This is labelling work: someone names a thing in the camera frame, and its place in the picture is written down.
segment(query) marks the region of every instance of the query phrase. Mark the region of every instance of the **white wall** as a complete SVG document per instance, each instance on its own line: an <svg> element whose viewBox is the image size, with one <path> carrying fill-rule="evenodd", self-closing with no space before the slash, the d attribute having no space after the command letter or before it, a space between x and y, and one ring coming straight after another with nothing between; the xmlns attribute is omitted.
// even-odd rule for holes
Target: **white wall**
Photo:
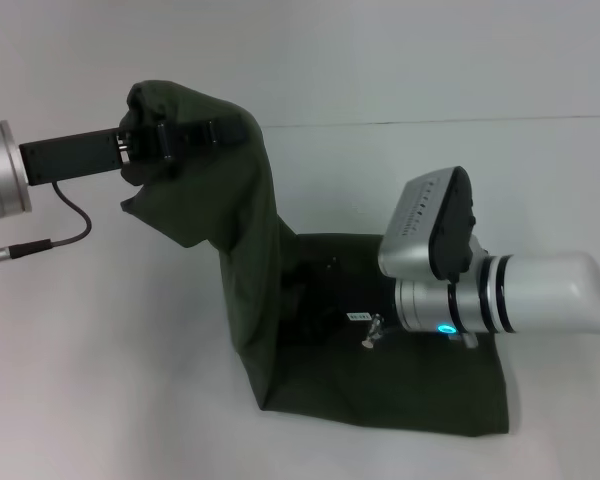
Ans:
<svg viewBox="0 0 600 480"><path fill-rule="evenodd" d="M600 261L600 118L487 121L600 116L600 0L0 0L18 141L115 125L146 78L272 127L299 232L382 232L406 180L461 164L489 250ZM484 121L418 123L454 119ZM213 250L123 214L135 190L115 173L65 190L89 239L0 265L0 479L600 478L599 337L499 339L506 436L261 413ZM31 195L0 245L81 228L50 188Z"/></svg>

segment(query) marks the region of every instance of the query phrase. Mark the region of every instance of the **silver cylinder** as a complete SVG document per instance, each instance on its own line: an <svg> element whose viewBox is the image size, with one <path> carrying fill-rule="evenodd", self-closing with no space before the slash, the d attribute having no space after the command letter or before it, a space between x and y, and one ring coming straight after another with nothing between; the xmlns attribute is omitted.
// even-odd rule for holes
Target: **silver cylinder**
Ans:
<svg viewBox="0 0 600 480"><path fill-rule="evenodd" d="M31 211L20 150L6 121L0 122L0 218Z"/></svg>

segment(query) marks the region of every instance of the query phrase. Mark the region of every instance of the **blue led light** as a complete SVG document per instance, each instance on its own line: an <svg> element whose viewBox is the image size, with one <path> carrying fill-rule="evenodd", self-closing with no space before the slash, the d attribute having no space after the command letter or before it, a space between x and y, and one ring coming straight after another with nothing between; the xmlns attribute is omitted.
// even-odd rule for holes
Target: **blue led light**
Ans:
<svg viewBox="0 0 600 480"><path fill-rule="evenodd" d="M440 333L447 333L449 335L453 335L454 333L458 333L458 330L451 325L438 325L438 331Z"/></svg>

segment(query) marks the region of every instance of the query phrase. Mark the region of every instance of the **small label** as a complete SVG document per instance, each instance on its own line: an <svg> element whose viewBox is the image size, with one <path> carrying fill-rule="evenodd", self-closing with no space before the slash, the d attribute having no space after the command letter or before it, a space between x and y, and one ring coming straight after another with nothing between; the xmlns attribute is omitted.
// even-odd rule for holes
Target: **small label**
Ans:
<svg viewBox="0 0 600 480"><path fill-rule="evenodd" d="M347 317L352 322L368 322L371 321L371 315L368 313L347 313Z"/></svg>

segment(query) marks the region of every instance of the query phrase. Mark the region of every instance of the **cloth fold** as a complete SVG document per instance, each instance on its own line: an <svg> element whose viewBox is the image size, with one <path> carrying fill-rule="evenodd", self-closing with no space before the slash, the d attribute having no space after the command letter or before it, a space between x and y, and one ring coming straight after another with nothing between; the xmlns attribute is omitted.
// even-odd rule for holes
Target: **cloth fold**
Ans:
<svg viewBox="0 0 600 480"><path fill-rule="evenodd" d="M246 110L164 81L129 93L121 126L240 114L246 143L200 146L174 165L134 162L140 192L122 208L183 247L218 250L233 346L263 410L354 425L477 436L508 431L506 388L491 336L477 349L399 332L373 351L321 288L324 261L380 275L377 235L296 235L276 210L262 132Z"/></svg>

